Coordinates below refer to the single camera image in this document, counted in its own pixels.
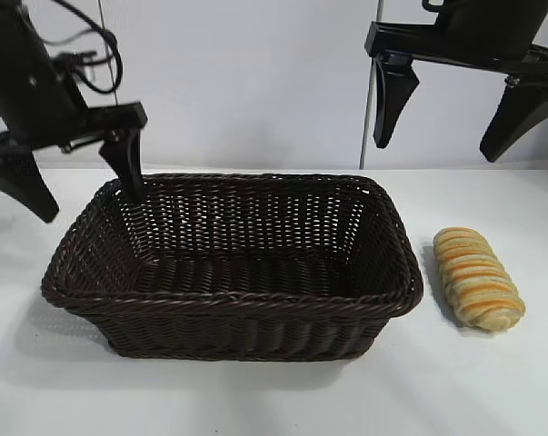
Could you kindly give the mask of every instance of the pastry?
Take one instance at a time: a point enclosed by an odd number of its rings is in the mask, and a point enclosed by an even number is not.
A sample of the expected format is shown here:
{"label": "pastry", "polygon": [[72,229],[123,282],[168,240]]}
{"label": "pastry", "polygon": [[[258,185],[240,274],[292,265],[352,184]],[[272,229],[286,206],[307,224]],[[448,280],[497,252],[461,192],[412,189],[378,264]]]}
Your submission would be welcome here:
{"label": "pastry", "polygon": [[490,332],[520,321],[524,303],[482,235],[464,227],[443,229],[433,238],[433,251],[443,293],[458,320]]}

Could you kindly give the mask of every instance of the white table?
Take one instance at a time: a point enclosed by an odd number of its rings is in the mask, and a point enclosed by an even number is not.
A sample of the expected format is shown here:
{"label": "white table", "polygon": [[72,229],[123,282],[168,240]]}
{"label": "white table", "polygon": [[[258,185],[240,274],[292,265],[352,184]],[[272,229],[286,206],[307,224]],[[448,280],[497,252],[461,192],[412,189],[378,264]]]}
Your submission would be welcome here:
{"label": "white table", "polygon": [[[45,170],[50,225],[0,194],[0,436],[548,436],[548,172],[375,171],[422,265],[425,294],[353,362],[138,361],[49,306],[39,283],[65,229],[112,174]],[[528,313],[505,334],[442,315],[430,244],[487,236]]]}

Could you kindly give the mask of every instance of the white wall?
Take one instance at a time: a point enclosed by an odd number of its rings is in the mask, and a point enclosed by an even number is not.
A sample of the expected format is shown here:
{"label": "white wall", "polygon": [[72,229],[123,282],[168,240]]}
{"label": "white wall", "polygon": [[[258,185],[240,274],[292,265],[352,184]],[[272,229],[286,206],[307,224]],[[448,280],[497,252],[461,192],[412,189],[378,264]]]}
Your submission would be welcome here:
{"label": "white wall", "polygon": [[[26,0],[41,35],[83,28],[50,0]],[[97,0],[74,0],[99,22]],[[125,59],[121,101],[143,101],[144,164],[356,168],[370,61],[364,38],[377,0],[103,0]],[[432,23],[420,0],[384,0],[384,21]],[[548,45],[548,20],[537,41]],[[97,48],[88,36],[73,46]],[[503,76],[415,63],[421,85],[386,150],[367,145],[367,168],[488,166],[479,143]],[[97,83],[109,84],[106,68]],[[84,92],[90,104],[112,97]],[[369,128],[374,127],[374,115]],[[100,166],[96,147],[41,151],[44,166]],[[548,121],[501,159],[548,159]]]}
{"label": "white wall", "polygon": [[150,164],[356,168],[375,0],[105,0]]}
{"label": "white wall", "polygon": [[[383,21],[433,23],[420,0],[384,0]],[[535,41],[548,46],[548,19]],[[366,149],[366,168],[483,166],[479,144],[504,89],[501,74],[415,62],[421,84],[399,119],[385,150],[374,146],[374,109]],[[499,164],[548,159],[548,120],[521,138]]]}

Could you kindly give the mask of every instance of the cable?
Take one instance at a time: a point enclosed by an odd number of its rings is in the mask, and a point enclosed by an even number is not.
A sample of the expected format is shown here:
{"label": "cable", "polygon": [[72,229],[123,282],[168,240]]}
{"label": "cable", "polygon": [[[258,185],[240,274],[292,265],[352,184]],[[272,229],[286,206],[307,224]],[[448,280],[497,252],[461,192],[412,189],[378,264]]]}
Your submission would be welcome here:
{"label": "cable", "polygon": [[[98,0],[98,11],[100,12],[100,24],[102,28],[106,30],[106,23],[104,21],[104,8],[102,7],[102,0]],[[110,51],[108,50],[108,45],[104,44],[104,50],[106,51],[106,57],[110,56]],[[112,71],[112,65],[108,63],[108,72],[110,73],[110,81],[114,82],[114,72]],[[118,105],[118,92],[114,91],[114,100],[116,105]]]}
{"label": "cable", "polygon": [[124,66],[122,64],[122,56],[120,55],[120,52],[118,51],[118,43],[116,41],[116,38],[112,34],[112,32],[103,29],[99,24],[97,24],[92,18],[84,14],[81,10],[79,10],[74,5],[69,4],[65,0],[52,0],[52,2],[57,3],[58,5],[62,6],[64,9],[67,9],[72,14],[76,15],[78,18],[84,20],[90,28],[98,33],[102,39],[106,42],[106,45],[110,48],[110,51],[112,52],[111,55],[108,55],[104,59],[97,59],[95,61],[85,61],[81,64],[78,64],[77,66],[95,66],[95,65],[101,65],[101,64],[109,64],[112,59],[115,60],[116,65],[116,75],[115,79],[112,83],[112,86],[108,89],[102,89],[95,84],[91,83],[85,74],[81,71],[79,71],[77,68],[75,68],[73,71],[78,76],[78,78],[84,82],[84,84],[90,88],[92,91],[98,93],[98,94],[112,94],[114,93],[118,87],[120,86],[120,83],[122,83],[122,77],[124,74]]}

